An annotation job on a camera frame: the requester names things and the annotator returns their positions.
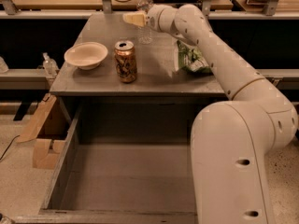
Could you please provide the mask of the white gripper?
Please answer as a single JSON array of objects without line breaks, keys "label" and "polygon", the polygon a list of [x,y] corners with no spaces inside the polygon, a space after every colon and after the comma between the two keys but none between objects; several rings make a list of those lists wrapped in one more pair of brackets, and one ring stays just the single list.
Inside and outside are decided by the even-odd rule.
[{"label": "white gripper", "polygon": [[[148,12],[148,25],[159,33],[177,34],[175,17],[178,10],[166,5],[153,5]],[[128,12],[122,15],[126,23],[145,27],[147,24],[147,14],[144,11]]]}]

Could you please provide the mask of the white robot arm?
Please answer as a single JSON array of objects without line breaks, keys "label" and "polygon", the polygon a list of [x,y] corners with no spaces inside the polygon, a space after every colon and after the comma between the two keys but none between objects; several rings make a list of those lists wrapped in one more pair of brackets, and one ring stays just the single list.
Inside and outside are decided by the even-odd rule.
[{"label": "white robot arm", "polygon": [[198,224],[276,224],[264,156],[294,138],[294,105],[212,31],[199,8],[155,5],[123,19],[199,48],[227,97],[192,125]]}]

